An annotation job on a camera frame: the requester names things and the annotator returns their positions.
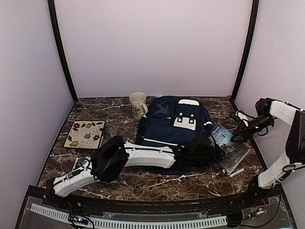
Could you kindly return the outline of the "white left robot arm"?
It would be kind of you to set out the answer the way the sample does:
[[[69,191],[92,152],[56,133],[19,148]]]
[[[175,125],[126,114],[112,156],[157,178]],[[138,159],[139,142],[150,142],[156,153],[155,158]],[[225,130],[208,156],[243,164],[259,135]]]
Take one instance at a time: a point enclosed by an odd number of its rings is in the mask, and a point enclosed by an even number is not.
[[[213,136],[202,134],[188,143],[155,147],[125,142],[116,135],[93,156],[70,173],[48,180],[47,195],[57,208],[67,204],[67,196],[95,182],[114,181],[125,167],[145,167],[165,175],[184,174],[217,163],[224,158]]]

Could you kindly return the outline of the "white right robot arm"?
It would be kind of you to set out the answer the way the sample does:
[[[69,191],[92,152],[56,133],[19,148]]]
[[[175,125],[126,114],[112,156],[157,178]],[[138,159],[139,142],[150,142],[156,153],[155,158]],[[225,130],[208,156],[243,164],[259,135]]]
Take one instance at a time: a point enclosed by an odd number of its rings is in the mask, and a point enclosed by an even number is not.
[[[243,197],[243,203],[248,207],[255,206],[261,200],[261,192],[274,188],[291,173],[305,167],[305,111],[288,102],[271,98],[261,98],[255,108],[257,117],[241,110],[231,116],[239,122],[232,142],[245,142],[254,135],[263,136],[262,131],[267,131],[276,121],[286,124],[287,133],[278,134],[281,140],[279,146],[275,146],[275,140],[271,141],[269,149],[277,150],[278,159],[250,182],[248,193]]]

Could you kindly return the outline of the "dark blue hardcover book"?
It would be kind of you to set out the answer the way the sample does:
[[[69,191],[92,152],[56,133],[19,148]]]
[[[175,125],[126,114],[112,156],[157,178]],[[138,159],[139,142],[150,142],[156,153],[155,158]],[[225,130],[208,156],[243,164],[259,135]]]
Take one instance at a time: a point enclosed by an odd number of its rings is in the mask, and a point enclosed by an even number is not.
[[[232,142],[231,138],[233,137],[233,134],[220,123],[217,123],[212,128],[211,133],[216,140],[217,145],[224,153],[224,158],[219,162],[219,165],[224,173],[231,175],[248,154],[250,148],[244,143]]]

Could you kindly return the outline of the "red white pen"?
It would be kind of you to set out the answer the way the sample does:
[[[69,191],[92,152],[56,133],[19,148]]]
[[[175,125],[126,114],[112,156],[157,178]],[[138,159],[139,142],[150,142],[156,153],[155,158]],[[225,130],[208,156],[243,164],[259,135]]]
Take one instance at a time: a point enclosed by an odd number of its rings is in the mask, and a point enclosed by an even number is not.
[[[238,175],[238,174],[240,174],[240,173],[242,173],[242,172],[244,172],[244,168],[239,169],[238,171],[236,171],[236,172],[234,172],[234,173],[228,175],[228,176],[225,178],[225,180],[229,180],[229,179],[231,179],[232,177],[234,177],[234,176],[236,176],[236,175]]]

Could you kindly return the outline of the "navy blue student backpack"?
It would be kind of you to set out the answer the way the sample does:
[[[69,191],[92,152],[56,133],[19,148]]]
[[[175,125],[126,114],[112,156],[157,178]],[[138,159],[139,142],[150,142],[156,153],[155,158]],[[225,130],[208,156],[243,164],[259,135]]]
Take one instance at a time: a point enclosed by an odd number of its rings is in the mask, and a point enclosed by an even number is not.
[[[197,135],[211,135],[212,121],[204,104],[196,99],[162,96],[152,100],[148,113],[139,122],[136,144],[173,149],[186,145]],[[148,166],[162,175],[182,175],[207,165],[191,165],[176,159],[170,168]]]

